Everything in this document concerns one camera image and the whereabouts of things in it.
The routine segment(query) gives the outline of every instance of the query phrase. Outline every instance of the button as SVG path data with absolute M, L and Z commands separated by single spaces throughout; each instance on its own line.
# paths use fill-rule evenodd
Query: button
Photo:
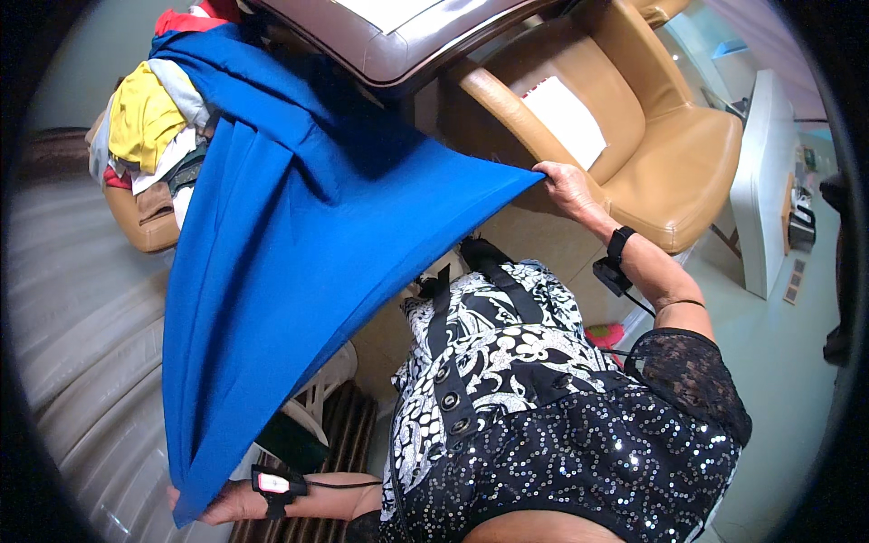
M 471 426 L 471 420 L 466 418 L 459 419 L 453 423 L 453 426 L 449 429 L 451 435 L 462 434 Z
M 564 374 L 552 383 L 552 387 L 567 388 L 572 382 L 574 382 L 574 377 L 571 374 Z
M 459 395 L 455 392 L 447 393 L 441 400 L 441 409 L 444 411 L 452 411 L 457 405 L 459 405 Z
M 449 375 L 449 366 L 444 366 L 443 368 L 437 370 L 437 374 L 434 376 L 434 384 L 440 385 L 444 381 L 447 380 L 447 375 Z

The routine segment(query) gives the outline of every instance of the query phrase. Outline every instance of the lace sleeve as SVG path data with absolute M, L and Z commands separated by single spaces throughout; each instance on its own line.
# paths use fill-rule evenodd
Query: lace sleeve
M 347 524 L 347 543 L 376 543 L 380 539 L 380 511 L 359 515 Z
M 751 437 L 752 419 L 718 346 L 705 336 L 681 328 L 650 330 L 634 343 L 625 371 L 683 413 L 720 424 L 741 446 Z

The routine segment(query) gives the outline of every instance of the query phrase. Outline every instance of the pink object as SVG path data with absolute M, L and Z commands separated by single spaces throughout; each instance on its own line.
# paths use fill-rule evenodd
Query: pink object
M 117 176 L 115 170 L 112 169 L 111 166 L 106 166 L 106 169 L 103 172 L 103 181 L 106 183 L 107 187 L 117 187 L 119 189 L 133 189 L 133 180 L 129 176 L 129 171 L 123 172 L 121 177 Z
M 597 348 L 613 348 L 625 337 L 625 329 L 620 324 L 599 324 L 585 328 L 586 338 Z M 620 368 L 625 367 L 624 362 L 615 354 L 610 354 Z
M 226 19 L 197 17 L 189 13 L 175 13 L 173 10 L 165 10 L 154 25 L 154 35 L 162 36 L 170 30 L 204 32 L 228 22 Z
M 204 0 L 199 4 L 199 7 L 216 19 L 226 19 L 230 23 L 242 21 L 235 0 Z

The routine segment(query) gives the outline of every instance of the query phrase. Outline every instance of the woman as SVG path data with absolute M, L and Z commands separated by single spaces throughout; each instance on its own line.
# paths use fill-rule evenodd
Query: woman
M 621 225 L 584 174 L 554 162 L 534 169 L 567 216 L 610 246 Z M 542 264 L 511 262 L 483 240 L 461 253 L 476 271 L 448 288 L 427 281 L 404 302 L 415 342 L 393 378 L 401 393 L 382 485 L 311 487 L 286 514 L 352 520 L 350 541 L 694 539 L 752 428 L 697 284 L 651 242 L 627 238 L 620 268 L 656 317 L 622 371 L 586 341 L 573 295 Z M 202 520 L 265 513 L 240 481 Z

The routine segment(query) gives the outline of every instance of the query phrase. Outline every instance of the leather armchair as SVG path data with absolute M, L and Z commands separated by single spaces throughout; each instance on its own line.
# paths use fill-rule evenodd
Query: leather armchair
M 550 76 L 582 100 L 607 142 L 588 171 L 593 197 L 670 254 L 696 242 L 728 197 L 742 126 L 691 102 L 673 59 L 630 3 L 583 3 L 482 65 L 466 60 L 441 84 L 438 129 L 459 151 L 488 160 L 579 167 L 520 99 Z M 555 212 L 541 187 L 514 204 Z
M 121 227 L 133 247 L 143 253 L 154 253 L 174 247 L 178 243 L 181 231 L 178 229 L 174 213 L 157 217 L 139 226 L 136 197 L 131 191 L 118 187 L 103 187 L 103 195 L 117 225 Z
M 657 29 L 679 15 L 691 0 L 631 0 L 652 29 Z

